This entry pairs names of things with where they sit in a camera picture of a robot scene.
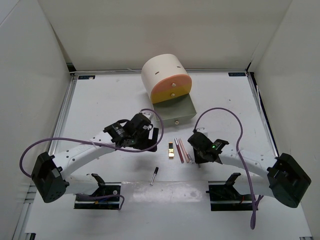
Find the pale pink lip pencil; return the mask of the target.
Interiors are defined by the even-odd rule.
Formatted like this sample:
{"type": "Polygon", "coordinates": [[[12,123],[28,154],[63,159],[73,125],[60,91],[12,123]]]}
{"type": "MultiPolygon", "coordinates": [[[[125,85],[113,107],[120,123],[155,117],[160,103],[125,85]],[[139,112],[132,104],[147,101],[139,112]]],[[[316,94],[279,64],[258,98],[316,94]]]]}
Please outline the pale pink lip pencil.
{"type": "Polygon", "coordinates": [[[182,153],[183,153],[183,156],[185,158],[186,163],[190,163],[190,159],[189,159],[188,154],[187,154],[187,152],[185,150],[183,142],[182,142],[182,140],[180,138],[178,139],[178,142],[179,142],[179,146],[180,146],[180,148],[182,150],[182,153]]]}

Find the gold black lipstick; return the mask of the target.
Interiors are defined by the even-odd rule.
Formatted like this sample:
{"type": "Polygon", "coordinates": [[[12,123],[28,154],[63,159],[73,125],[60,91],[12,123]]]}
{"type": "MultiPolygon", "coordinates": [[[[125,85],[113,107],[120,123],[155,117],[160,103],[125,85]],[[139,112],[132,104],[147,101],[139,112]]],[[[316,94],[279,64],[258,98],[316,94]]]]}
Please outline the gold black lipstick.
{"type": "Polygon", "coordinates": [[[174,144],[172,142],[168,143],[168,158],[173,159],[175,157],[174,144]]]}

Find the grey green bottom drawer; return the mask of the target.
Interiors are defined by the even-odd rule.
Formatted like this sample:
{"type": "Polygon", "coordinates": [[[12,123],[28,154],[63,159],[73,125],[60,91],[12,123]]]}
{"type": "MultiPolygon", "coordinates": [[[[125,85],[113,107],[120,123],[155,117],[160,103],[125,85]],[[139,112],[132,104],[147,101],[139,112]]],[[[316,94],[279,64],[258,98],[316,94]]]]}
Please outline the grey green bottom drawer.
{"type": "Polygon", "coordinates": [[[175,121],[179,121],[178,125],[186,124],[197,114],[189,94],[154,103],[153,109],[161,117],[165,127],[177,126],[175,121]]]}

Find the clear mascara black cap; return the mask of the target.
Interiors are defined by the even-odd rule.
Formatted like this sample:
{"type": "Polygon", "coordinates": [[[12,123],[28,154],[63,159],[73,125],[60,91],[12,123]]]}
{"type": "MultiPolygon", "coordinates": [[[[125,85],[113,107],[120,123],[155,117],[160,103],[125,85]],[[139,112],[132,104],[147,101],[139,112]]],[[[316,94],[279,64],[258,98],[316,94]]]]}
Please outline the clear mascara black cap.
{"type": "Polygon", "coordinates": [[[152,178],[151,178],[151,181],[150,181],[150,185],[152,186],[155,182],[155,179],[156,179],[156,176],[158,174],[158,171],[159,171],[159,167],[156,167],[154,172],[153,172],[153,175],[152,175],[152,178]]]}

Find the cream cylindrical organizer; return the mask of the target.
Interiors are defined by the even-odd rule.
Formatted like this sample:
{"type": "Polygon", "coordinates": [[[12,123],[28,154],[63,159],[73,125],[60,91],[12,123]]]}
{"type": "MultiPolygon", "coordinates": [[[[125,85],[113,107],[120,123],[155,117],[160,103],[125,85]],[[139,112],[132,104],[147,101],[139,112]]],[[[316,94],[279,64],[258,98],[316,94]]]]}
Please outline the cream cylindrical organizer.
{"type": "Polygon", "coordinates": [[[148,60],[142,67],[141,79],[150,98],[153,87],[164,78],[187,74],[179,59],[173,54],[161,54],[148,60]]]}

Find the orange plastic drawer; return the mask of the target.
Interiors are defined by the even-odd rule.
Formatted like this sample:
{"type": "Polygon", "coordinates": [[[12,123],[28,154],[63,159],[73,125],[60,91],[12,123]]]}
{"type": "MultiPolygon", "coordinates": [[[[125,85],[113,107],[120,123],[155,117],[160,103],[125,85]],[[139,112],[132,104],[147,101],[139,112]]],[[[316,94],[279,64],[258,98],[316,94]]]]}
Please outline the orange plastic drawer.
{"type": "Polygon", "coordinates": [[[176,74],[160,80],[152,89],[152,93],[188,94],[192,88],[192,79],[188,74],[176,74]]]}

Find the yellow drawer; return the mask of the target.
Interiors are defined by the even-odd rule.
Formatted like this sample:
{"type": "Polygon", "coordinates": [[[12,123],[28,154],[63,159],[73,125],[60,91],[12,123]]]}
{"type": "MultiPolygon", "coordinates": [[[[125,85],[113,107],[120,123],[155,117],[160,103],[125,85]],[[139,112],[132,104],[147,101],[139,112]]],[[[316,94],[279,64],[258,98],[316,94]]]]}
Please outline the yellow drawer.
{"type": "Polygon", "coordinates": [[[171,85],[166,88],[155,87],[150,94],[150,100],[153,104],[171,100],[173,98],[187,95],[191,91],[191,85],[175,86],[171,85]]]}

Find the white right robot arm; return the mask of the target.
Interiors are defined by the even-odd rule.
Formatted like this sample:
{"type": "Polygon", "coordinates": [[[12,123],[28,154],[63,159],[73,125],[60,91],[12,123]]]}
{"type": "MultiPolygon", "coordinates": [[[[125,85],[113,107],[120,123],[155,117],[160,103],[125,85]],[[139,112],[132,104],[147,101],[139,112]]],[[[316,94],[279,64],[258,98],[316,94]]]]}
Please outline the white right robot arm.
{"type": "Polygon", "coordinates": [[[196,164],[219,163],[247,169],[253,174],[247,177],[235,172],[225,183],[219,184],[213,193],[221,200],[237,201],[240,196],[253,192],[297,208],[311,184],[311,178],[290,154],[269,157],[238,150],[226,140],[211,141],[199,131],[187,141],[193,148],[196,164]]]}

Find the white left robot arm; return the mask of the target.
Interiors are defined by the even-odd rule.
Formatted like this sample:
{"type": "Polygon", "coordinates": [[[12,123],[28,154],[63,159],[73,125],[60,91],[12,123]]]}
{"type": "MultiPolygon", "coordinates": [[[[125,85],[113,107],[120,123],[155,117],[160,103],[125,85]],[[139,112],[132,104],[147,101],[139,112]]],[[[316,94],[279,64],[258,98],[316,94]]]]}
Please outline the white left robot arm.
{"type": "Polygon", "coordinates": [[[31,179],[42,200],[52,203],[65,194],[74,194],[80,201],[100,201],[109,195],[105,181],[96,173],[74,175],[84,165],[117,149],[157,151],[159,129],[148,113],[137,113],[130,120],[122,119],[105,127],[88,141],[49,155],[41,153],[35,162],[31,179]]]}

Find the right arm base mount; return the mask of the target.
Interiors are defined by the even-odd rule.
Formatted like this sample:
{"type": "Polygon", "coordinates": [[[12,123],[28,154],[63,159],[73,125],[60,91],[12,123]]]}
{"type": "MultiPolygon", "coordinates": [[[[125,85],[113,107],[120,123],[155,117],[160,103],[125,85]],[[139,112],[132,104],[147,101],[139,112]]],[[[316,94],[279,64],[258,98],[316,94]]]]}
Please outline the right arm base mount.
{"type": "Polygon", "coordinates": [[[210,209],[213,212],[252,211],[250,194],[240,194],[235,188],[235,182],[240,173],[233,173],[226,181],[209,181],[208,190],[210,209]]]}

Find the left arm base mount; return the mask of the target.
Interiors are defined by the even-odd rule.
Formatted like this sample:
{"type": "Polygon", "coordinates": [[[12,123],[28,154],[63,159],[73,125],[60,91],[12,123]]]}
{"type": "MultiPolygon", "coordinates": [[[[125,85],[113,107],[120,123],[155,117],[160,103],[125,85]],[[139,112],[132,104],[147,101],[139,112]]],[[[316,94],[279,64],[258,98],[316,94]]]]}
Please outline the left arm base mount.
{"type": "Polygon", "coordinates": [[[105,182],[98,174],[92,173],[94,191],[77,193],[74,202],[76,210],[118,210],[122,209],[125,198],[121,195],[120,182],[105,182]]]}

